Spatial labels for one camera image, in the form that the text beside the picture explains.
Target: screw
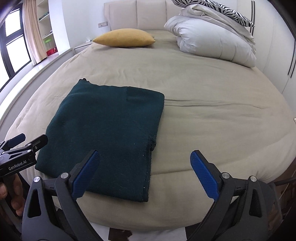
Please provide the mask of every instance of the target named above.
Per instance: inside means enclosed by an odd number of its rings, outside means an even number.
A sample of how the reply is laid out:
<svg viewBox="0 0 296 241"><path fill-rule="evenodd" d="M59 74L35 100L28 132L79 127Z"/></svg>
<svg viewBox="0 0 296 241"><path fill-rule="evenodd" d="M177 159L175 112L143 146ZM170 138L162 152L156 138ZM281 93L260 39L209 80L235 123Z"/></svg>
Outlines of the screw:
<svg viewBox="0 0 296 241"><path fill-rule="evenodd" d="M230 175L227 172L223 172L222 177L225 179L228 179L228 178L230 178Z"/></svg>
<svg viewBox="0 0 296 241"><path fill-rule="evenodd" d="M68 176L69 176L69 174L66 172L61 174L61 178L63 178L63 179L67 178Z"/></svg>
<svg viewBox="0 0 296 241"><path fill-rule="evenodd" d="M34 178L34 182L35 182L35 183L37 183L37 182L39 182L39 181L40 181L40 177L35 177L35 178Z"/></svg>
<svg viewBox="0 0 296 241"><path fill-rule="evenodd" d="M252 182L256 182L257 181L257 178L255 176L250 176L250 179Z"/></svg>

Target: window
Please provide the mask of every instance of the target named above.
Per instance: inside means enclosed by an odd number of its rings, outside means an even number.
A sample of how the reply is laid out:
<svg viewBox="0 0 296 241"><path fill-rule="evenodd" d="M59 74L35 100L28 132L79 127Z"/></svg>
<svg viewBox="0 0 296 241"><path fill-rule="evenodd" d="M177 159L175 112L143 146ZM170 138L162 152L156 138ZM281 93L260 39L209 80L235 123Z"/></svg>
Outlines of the window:
<svg viewBox="0 0 296 241"><path fill-rule="evenodd" d="M17 5L0 28L0 91L31 62L22 22L22 4Z"/></svg>

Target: curtain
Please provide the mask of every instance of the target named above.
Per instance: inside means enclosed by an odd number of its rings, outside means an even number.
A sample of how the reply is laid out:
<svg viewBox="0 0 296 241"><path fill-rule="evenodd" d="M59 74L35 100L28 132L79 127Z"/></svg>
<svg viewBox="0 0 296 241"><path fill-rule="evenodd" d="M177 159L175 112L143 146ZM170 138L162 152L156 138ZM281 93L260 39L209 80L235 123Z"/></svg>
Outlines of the curtain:
<svg viewBox="0 0 296 241"><path fill-rule="evenodd" d="M39 32L36 0L24 0L22 18L25 39L33 65L47 58Z"/></svg>

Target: human hand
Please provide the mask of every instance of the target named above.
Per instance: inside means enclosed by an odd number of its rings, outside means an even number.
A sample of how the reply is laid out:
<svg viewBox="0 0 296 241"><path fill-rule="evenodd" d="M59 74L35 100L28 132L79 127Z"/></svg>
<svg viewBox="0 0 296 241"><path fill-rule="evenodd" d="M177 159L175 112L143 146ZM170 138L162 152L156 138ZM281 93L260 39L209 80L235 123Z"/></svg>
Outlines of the human hand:
<svg viewBox="0 0 296 241"><path fill-rule="evenodd" d="M17 174L14 175L14 181L13 181L13 190L15 192L15 196L11 200L11 206L13 209L15 209L16 214L18 216L22 216L24 212L25 207L25 199L23 198L23 188L22 188L22 182ZM0 200L6 198L7 196L7 187L4 183L0 183ZM10 222L10 219L6 215L6 213L2 210L0 207L0 214L4 217L4 219L8 222Z"/></svg>

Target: window frame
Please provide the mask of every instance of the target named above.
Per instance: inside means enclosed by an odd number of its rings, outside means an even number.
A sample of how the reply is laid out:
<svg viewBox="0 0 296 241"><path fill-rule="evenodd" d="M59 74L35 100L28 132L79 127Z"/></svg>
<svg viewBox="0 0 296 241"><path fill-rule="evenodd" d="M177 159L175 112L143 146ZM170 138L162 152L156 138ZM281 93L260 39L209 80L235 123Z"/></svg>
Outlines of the window frame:
<svg viewBox="0 0 296 241"><path fill-rule="evenodd" d="M30 57L30 54L29 54L29 51L28 51L26 40L25 40L24 23L22 21L22 3L16 5L11 10L10 13L12 13L14 11L17 11L18 9L20 10L20 29L17 30L17 31L15 31L14 33L10 34L9 36L6 36L5 21L4 21L3 25L0 28L0 50L1 50L0 56L2 57L2 60L3 60L3 63L4 63L5 69L7 71L8 77L9 77L9 80L6 81L6 83L0 88L0 91L2 91L4 89L4 87L8 84L8 82L18 72L20 72L27 64L29 64L31 62L31 57ZM15 40L17 40L17 39L19 39L21 37L24 37L25 46L26 46L27 53L28 53L28 56L29 56L29 59L30 60L27 63L25 63L18 71L15 72L13 70L13 67L12 67L12 64L11 64L11 61L10 61L10 58L9 58L8 51L7 51L6 46L7 46L7 44L10 44L10 43L14 42Z"/></svg>

